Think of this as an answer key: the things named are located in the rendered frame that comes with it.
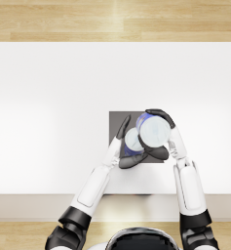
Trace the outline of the blue can white lid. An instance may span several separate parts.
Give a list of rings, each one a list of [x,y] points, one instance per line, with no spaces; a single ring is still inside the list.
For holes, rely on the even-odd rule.
[[[142,141],[150,147],[163,146],[171,134],[171,126],[164,118],[147,112],[142,113],[135,126]]]
[[[144,148],[141,146],[138,140],[138,132],[136,127],[130,129],[125,136],[124,152],[127,156],[133,156],[144,152]]]

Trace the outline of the dark grey square mat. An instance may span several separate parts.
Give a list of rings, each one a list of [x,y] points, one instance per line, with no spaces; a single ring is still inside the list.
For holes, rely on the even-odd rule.
[[[129,131],[133,127],[135,127],[137,119],[142,115],[144,111],[109,111],[109,143],[113,140],[113,138],[117,135],[119,128],[121,127],[122,122],[125,118],[130,115],[131,120],[126,129]],[[125,156],[124,153],[124,142],[122,142],[120,156]],[[156,159],[153,156],[147,156],[141,163],[164,163],[164,160]]]

